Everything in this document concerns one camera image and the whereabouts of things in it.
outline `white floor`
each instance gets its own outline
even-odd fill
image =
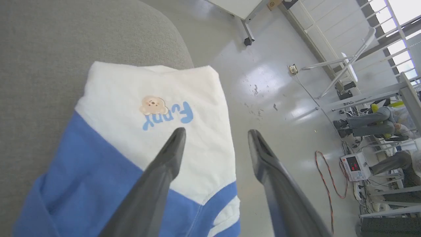
[[[251,22],[256,41],[245,47],[239,19],[204,0],[144,0],[164,13],[180,31],[196,67],[211,65],[220,75],[229,107],[241,199],[241,236],[273,236],[262,185],[255,179],[247,131],[258,129],[330,229],[329,201],[316,169],[314,152],[324,153],[339,192],[345,189],[338,166],[341,141],[328,118],[288,73],[316,63],[304,42],[279,9],[265,8]],[[330,80],[322,69],[301,71],[301,82],[318,96]],[[338,100],[331,91],[319,103]],[[338,117],[330,113],[331,118]],[[335,236],[354,237],[359,204],[348,187],[346,199],[336,196],[322,160],[333,201]]]

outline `gray pants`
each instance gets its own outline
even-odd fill
[[[386,107],[380,107],[376,113],[348,118],[347,121],[355,137],[394,134],[392,113]],[[383,122],[383,124],[368,126],[376,122]]]
[[[411,155],[405,151],[398,151],[395,153],[395,155],[388,157],[387,159],[382,160],[378,164],[370,167],[370,170],[373,172],[373,175],[378,175],[380,173],[399,168],[404,170],[409,168],[411,164]]]

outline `blue fabric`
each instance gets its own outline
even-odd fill
[[[75,112],[48,172],[28,194],[13,235],[96,237],[141,175]],[[236,194],[234,182],[201,206],[170,190],[160,237],[207,236]]]
[[[234,225],[216,234],[215,237],[232,237],[232,236],[238,236],[239,233],[240,233],[240,221],[238,220]]]

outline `blue and white garment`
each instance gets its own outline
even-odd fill
[[[177,127],[187,140],[160,237],[238,236],[240,201],[228,108],[211,67],[95,62],[15,237],[96,237]]]

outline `red digital display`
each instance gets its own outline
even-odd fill
[[[348,162],[348,165],[351,171],[361,170],[360,166],[358,165],[357,158],[355,156],[348,157],[346,161]]]

